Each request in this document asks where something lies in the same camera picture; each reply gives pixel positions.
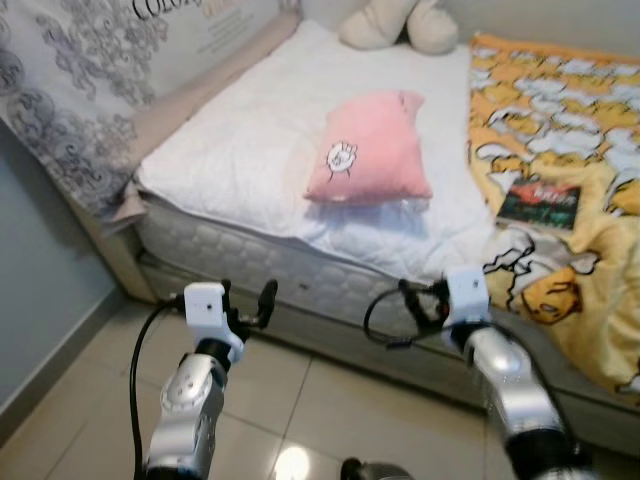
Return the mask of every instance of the grey floral fabric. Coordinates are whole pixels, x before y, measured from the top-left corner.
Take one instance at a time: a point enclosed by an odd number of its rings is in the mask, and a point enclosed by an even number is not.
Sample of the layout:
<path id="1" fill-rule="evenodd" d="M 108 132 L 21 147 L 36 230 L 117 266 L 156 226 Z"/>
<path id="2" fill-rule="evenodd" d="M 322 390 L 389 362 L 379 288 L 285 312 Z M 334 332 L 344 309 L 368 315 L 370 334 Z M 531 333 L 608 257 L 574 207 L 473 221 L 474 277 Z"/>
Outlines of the grey floral fabric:
<path id="1" fill-rule="evenodd" d="M 73 199 L 108 221 L 141 160 L 137 114 L 296 8 L 292 0 L 0 0 L 0 118 Z"/>

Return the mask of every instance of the tiled floor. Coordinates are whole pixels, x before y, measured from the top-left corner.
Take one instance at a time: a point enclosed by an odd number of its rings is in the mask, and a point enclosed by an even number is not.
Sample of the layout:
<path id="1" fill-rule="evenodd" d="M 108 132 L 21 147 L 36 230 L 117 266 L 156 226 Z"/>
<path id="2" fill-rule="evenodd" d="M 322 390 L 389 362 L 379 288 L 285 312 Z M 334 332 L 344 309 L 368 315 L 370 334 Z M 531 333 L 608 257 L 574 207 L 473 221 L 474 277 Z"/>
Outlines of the tiled floor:
<path id="1" fill-rule="evenodd" d="M 131 303 L 96 336 L 0 450 L 2 480 L 131 478 L 128 362 L 147 313 Z M 145 344 L 138 386 L 145 445 L 160 387 L 190 348 L 176 316 L 161 320 Z M 352 455 L 397 462 L 417 480 L 514 478 L 483 418 L 256 339 L 231 372 L 217 437 L 216 480 L 298 478 L 274 472 L 291 447 L 307 456 L 308 480 L 337 479 L 341 459 Z M 606 480 L 640 478 L 631 459 L 597 452 L 596 463 Z"/>

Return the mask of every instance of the book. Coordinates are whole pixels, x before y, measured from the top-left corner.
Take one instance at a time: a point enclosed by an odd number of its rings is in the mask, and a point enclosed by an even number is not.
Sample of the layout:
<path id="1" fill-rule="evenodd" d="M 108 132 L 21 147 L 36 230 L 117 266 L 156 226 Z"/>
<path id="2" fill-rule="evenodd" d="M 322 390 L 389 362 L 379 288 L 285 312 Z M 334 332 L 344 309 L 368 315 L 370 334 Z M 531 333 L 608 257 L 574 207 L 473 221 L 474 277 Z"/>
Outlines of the book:
<path id="1" fill-rule="evenodd" d="M 555 184 L 540 179 L 518 179 L 498 211 L 497 223 L 538 225 L 556 230 L 573 230 L 580 186 Z"/>

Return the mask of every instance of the patterned cloth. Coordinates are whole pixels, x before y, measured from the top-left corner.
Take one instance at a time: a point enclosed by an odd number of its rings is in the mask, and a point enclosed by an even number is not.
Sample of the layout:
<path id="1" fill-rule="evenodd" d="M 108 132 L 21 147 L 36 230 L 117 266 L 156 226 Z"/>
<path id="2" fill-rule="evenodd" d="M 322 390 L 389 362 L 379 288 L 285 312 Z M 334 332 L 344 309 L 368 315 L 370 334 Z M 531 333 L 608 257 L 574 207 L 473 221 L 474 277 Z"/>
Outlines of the patterned cloth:
<path id="1" fill-rule="evenodd" d="M 494 212 L 516 178 L 582 187 L 573 232 L 500 231 L 485 265 L 492 302 L 637 401 L 640 60 L 479 35 L 471 92 L 470 165 Z"/>
<path id="2" fill-rule="evenodd" d="M 0 118 L 83 208 L 113 219 L 147 153 L 136 115 L 297 8 L 295 0 L 0 0 Z"/>

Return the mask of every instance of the bedsheet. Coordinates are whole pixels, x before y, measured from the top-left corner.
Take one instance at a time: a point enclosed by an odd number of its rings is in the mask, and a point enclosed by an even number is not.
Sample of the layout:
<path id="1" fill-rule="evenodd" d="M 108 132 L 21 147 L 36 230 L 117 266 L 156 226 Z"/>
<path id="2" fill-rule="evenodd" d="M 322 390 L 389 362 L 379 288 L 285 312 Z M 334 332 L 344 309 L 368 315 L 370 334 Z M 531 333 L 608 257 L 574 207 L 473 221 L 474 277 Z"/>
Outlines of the bedsheet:
<path id="1" fill-rule="evenodd" d="M 403 45 L 359 52 L 303 22 L 142 162 L 140 188 L 186 213 L 297 238 L 396 278 L 426 280 L 478 263 L 493 226 L 466 165 L 469 62 L 464 46 L 441 57 Z M 434 190 L 429 208 L 304 200 L 326 114 L 380 89 L 425 97 L 416 127 Z"/>
<path id="2" fill-rule="evenodd" d="M 492 210 L 516 178 L 582 187 L 572 232 L 510 225 L 490 243 L 492 301 L 637 402 L 640 60 L 480 35 L 472 62 L 470 161 Z"/>

